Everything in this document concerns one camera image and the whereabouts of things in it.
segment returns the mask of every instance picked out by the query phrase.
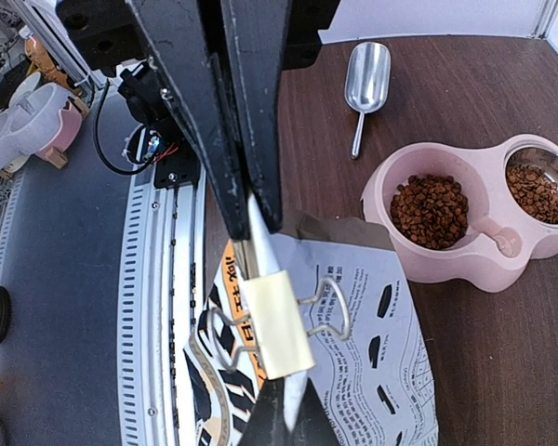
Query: silver scoop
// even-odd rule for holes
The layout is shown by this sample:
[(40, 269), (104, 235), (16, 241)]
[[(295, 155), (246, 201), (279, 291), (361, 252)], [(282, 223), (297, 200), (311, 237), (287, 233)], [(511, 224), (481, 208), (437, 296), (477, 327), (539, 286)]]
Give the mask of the silver scoop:
[(365, 115), (378, 111), (387, 101), (390, 77), (391, 53), (385, 45), (365, 42), (353, 49), (345, 80), (345, 100), (360, 113), (353, 139), (353, 160), (360, 156)]

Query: pink pet bowl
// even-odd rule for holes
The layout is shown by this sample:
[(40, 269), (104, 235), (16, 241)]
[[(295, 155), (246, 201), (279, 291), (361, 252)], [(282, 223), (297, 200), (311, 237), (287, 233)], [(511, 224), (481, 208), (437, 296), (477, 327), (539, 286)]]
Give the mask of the pink pet bowl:
[[(521, 135), (490, 149), (466, 150), (433, 142), (412, 144), (391, 155), (372, 174), (362, 200), (365, 219), (385, 226), (412, 282), (465, 279), (495, 293), (511, 286), (531, 258), (558, 254), (558, 225), (527, 214), (512, 198), (506, 169), (534, 165), (558, 184), (558, 146)], [(469, 199), (469, 228), (444, 251), (408, 240), (391, 222), (390, 207), (399, 184), (412, 175), (453, 176)]]

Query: gray floor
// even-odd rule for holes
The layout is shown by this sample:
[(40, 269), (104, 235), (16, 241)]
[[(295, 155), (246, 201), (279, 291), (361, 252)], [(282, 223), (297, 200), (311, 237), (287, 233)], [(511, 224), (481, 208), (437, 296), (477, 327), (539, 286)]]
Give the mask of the gray floor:
[[(108, 98), (101, 144), (122, 167), (135, 126), (121, 97)], [(0, 416), (11, 446), (121, 443), (115, 336), (128, 179), (101, 164), (92, 131), (89, 117), (62, 171), (34, 158), (26, 167), (3, 276), (13, 320), (0, 346)]]

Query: wooden table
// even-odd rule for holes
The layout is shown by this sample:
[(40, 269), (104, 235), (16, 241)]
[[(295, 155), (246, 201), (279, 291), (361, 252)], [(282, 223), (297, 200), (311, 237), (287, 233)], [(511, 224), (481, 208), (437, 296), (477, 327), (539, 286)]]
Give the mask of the wooden table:
[[(407, 144), (489, 147), (521, 133), (558, 144), (558, 56), (543, 41), (414, 37), (392, 52), (386, 106), (366, 119), (343, 99), (354, 44), (327, 46), (307, 70), (285, 72), (280, 109), (285, 209), (362, 216), (370, 174)], [(207, 204), (207, 277), (227, 240)], [(558, 256), (533, 261), (503, 293), (464, 281), (411, 283), (435, 377), (443, 446), (558, 446)]]

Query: orange label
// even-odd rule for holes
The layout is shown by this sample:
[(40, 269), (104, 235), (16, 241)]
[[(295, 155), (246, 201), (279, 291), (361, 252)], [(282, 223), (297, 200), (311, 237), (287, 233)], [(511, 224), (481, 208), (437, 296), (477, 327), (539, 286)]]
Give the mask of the orange label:
[[(237, 321), (246, 315), (244, 306), (242, 305), (242, 296), (240, 295), (240, 288), (238, 286), (238, 271), (235, 266), (235, 254), (233, 252), (233, 244), (231, 241), (227, 243), (225, 252), (223, 253), (223, 283), (225, 291), (230, 298), (230, 308), (232, 309), (232, 318)], [(255, 347), (254, 330), (250, 321), (243, 321), (237, 325), (240, 337), (246, 347)], [(267, 374), (260, 365), (257, 353), (249, 353), (250, 361), (259, 379), (259, 387), (267, 379)]]

